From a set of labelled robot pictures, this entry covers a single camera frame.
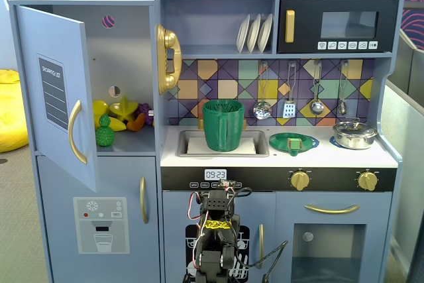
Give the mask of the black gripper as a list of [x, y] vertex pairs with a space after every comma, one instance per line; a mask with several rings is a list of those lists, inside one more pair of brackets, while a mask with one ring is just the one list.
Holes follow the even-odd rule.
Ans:
[[239, 230], [240, 217], [235, 214], [235, 194], [233, 189], [214, 189], [200, 193], [198, 204], [204, 229]]

